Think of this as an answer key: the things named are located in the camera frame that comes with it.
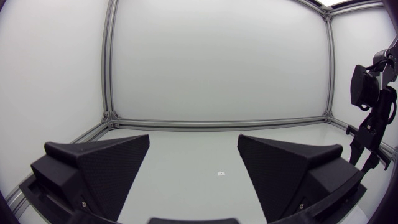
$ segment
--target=white floor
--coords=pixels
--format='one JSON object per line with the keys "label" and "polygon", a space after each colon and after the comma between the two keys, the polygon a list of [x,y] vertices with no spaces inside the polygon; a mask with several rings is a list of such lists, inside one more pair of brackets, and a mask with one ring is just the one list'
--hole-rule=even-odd
{"label": "white floor", "polygon": [[[118,222],[147,223],[151,217],[206,220],[234,217],[240,223],[265,223],[254,187],[237,149],[239,134],[313,145],[341,144],[349,159],[351,136],[329,124],[242,132],[176,133],[117,129],[101,138],[149,134],[150,148],[131,187]],[[362,168],[364,152],[357,167]],[[379,164],[362,183],[368,188],[359,208],[370,218],[384,195],[392,166]],[[29,207],[21,223],[39,223]]]}

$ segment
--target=white panel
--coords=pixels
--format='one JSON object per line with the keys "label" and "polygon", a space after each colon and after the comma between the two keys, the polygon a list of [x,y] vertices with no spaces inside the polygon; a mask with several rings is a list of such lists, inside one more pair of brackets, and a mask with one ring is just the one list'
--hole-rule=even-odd
{"label": "white panel", "polygon": [[[349,160],[352,137],[330,124],[258,131],[171,133],[114,130],[101,140],[149,134],[150,148],[119,217],[121,223],[147,223],[151,217],[199,220],[236,217],[265,223],[260,203],[237,149],[239,134],[300,144],[343,146]],[[369,151],[357,163],[361,169]],[[370,218],[387,190],[393,164],[379,164],[362,181],[359,206]],[[219,177],[217,172],[224,171]]]}
{"label": "white panel", "polygon": [[295,1],[121,1],[113,47],[123,118],[277,119],[325,109],[325,23]]}
{"label": "white panel", "polygon": [[[336,85],[333,114],[336,118],[358,127],[368,112],[351,104],[349,87],[355,65],[372,65],[376,52],[388,48],[396,36],[384,9],[343,14],[332,22],[335,37]],[[398,83],[390,83],[398,90]],[[383,141],[398,146],[398,117],[387,126]]]}
{"label": "white panel", "polygon": [[339,224],[367,224],[369,219],[365,215],[365,213],[361,210],[359,206],[355,206],[351,213],[349,213],[345,219]]}
{"label": "white panel", "polygon": [[0,12],[0,190],[6,196],[44,154],[102,114],[107,1],[6,1]]}

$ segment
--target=textured black surface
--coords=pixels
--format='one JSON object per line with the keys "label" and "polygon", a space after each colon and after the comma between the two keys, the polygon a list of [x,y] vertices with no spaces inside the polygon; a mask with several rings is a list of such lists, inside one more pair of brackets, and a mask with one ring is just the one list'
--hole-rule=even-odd
{"label": "textured black surface", "polygon": [[398,162],[394,163],[392,173],[386,194],[369,220],[369,224],[398,223]]}
{"label": "textured black surface", "polygon": [[148,148],[148,135],[45,145],[47,155],[79,168],[101,213],[113,221],[119,217]]}
{"label": "textured black surface", "polygon": [[243,135],[238,149],[269,222],[281,217],[309,168],[340,157],[343,150]]}
{"label": "textured black surface", "polygon": [[[357,172],[344,185],[339,187],[329,196],[325,197],[315,205],[295,213],[289,217],[269,222],[270,224],[335,224],[338,223],[365,194],[366,188],[360,184],[363,178],[362,172]],[[358,190],[351,196],[352,190]]]}
{"label": "textured black surface", "polygon": [[352,166],[343,158],[337,158],[323,166],[310,170],[308,174],[319,181],[320,185],[328,193],[332,193],[357,172],[359,170],[355,166]]}
{"label": "textured black surface", "polygon": [[40,216],[45,217],[50,223],[66,223],[71,217],[70,210],[60,206],[57,200],[47,197],[47,192],[43,190],[35,175],[29,176],[19,188]]}
{"label": "textured black surface", "polygon": [[67,224],[120,224],[111,220],[98,217],[92,213],[77,210]]}
{"label": "textured black surface", "polygon": [[148,224],[239,224],[234,218],[224,220],[207,220],[207,221],[183,221],[183,220],[166,220],[161,218],[151,218]]}
{"label": "textured black surface", "polygon": [[44,155],[32,163],[31,168],[37,181],[50,190],[49,194],[53,198],[57,198],[57,201],[69,209],[80,206],[81,202],[75,202],[76,197],[81,195],[80,191],[84,188],[84,181],[76,167]]}

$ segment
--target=enclosure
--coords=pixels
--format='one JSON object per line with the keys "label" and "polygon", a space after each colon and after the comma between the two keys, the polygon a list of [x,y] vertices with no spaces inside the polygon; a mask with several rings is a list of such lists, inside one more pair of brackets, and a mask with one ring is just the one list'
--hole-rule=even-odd
{"label": "enclosure", "polygon": [[[354,67],[372,65],[396,37],[380,1],[3,3],[0,191],[21,223],[44,223],[16,186],[45,142],[139,134],[149,134],[150,148],[118,222],[266,223],[239,134],[341,144],[348,161],[345,130],[368,115],[350,102]],[[343,222],[364,223],[379,206],[397,132],[395,119],[381,144],[392,163],[364,176],[367,191]]]}

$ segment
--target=white wall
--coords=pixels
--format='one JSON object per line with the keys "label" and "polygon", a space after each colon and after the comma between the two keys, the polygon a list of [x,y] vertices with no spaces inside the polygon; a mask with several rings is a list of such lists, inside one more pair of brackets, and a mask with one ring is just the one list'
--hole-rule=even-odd
{"label": "white wall", "polygon": [[120,1],[115,110],[180,121],[320,116],[325,29],[317,13],[290,0]]}
{"label": "white wall", "polygon": [[[388,13],[370,9],[336,16],[332,22],[336,51],[336,85],[333,114],[358,127],[368,112],[351,104],[349,87],[355,65],[373,64],[376,52],[388,48],[396,36]],[[390,83],[398,90],[398,82]],[[398,146],[398,117],[387,126],[383,141]]]}
{"label": "white wall", "polygon": [[107,1],[6,1],[0,12],[0,190],[44,154],[98,124]]}

